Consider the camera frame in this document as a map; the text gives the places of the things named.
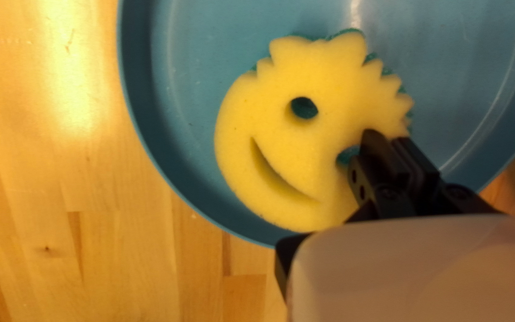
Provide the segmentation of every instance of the smiley face sponge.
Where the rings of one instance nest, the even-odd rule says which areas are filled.
[[[412,99],[401,80],[367,61],[362,33],[311,41],[294,35],[269,44],[271,57],[241,75],[218,113],[218,166],[255,214],[293,231],[341,224],[357,209],[341,151],[364,129],[407,136]]]

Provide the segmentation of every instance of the sponge eye hole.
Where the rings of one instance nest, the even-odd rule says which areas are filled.
[[[290,106],[293,114],[304,120],[310,120],[319,113],[315,103],[307,97],[292,99]]]

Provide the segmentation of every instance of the wooden table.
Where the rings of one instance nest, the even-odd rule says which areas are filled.
[[[115,0],[0,0],[0,322],[277,322],[273,252],[170,190],[132,127]],[[515,215],[515,161],[484,192]]]

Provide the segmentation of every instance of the plastic plate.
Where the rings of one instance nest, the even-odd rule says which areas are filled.
[[[123,0],[118,15],[121,80],[152,161],[198,213],[257,244],[293,232],[238,201],[213,133],[225,92],[274,38],[364,31],[447,182],[480,190],[515,156],[515,0]]]

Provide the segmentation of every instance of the sponge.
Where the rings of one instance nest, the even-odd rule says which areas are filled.
[[[339,225],[358,207],[343,164],[366,128],[407,136],[412,99],[376,55],[367,56],[356,29],[320,40],[277,38],[269,52],[224,97],[218,166],[266,221],[293,231]]]

